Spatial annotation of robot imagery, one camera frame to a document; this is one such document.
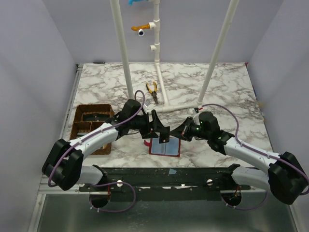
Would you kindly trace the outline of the red leather card holder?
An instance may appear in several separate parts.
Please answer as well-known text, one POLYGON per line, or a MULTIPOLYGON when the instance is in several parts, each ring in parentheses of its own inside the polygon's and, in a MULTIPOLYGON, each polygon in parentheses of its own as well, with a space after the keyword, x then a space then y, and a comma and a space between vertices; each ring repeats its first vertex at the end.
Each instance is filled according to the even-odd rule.
POLYGON ((143 141, 143 144, 149 148, 150 155, 180 157, 181 141, 177 138, 170 138, 168 143, 159 143, 158 138, 143 141))

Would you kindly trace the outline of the black chip card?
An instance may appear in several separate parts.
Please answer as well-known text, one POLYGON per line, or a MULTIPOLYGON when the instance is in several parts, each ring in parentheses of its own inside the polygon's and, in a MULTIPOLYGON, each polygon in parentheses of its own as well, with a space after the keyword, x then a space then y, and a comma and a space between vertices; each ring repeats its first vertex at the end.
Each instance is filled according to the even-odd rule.
POLYGON ((160 144, 169 142, 169 132, 170 132, 170 126, 162 127, 159 129, 159 143, 160 144))

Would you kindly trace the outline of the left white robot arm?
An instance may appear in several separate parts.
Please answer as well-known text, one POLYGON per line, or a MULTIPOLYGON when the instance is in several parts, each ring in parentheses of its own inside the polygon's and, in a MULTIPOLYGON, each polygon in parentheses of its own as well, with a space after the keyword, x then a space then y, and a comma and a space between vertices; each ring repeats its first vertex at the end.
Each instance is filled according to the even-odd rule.
POLYGON ((59 139, 54 143, 42 167, 42 173, 48 177, 48 186, 69 190, 75 184, 101 184, 105 175, 103 170, 95 165, 84 166, 83 161, 130 130, 138 130, 142 139, 159 138, 160 143, 169 141, 170 128, 161 123, 156 111, 147 114, 142 104, 130 99, 120 112, 94 131, 77 139, 59 139))

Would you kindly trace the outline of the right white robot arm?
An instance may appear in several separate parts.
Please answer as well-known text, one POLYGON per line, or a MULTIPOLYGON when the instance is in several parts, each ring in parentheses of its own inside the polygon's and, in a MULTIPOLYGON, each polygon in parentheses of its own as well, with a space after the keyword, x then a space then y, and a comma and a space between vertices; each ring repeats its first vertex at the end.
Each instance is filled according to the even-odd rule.
POLYGON ((185 141, 194 137, 207 140, 212 150, 252 165, 254 169, 236 167, 231 173, 234 182, 268 190, 284 204, 293 204, 309 185, 309 178, 295 155, 250 146, 236 135, 220 129, 217 118, 211 112, 199 113, 197 121, 188 117, 170 135, 185 141))

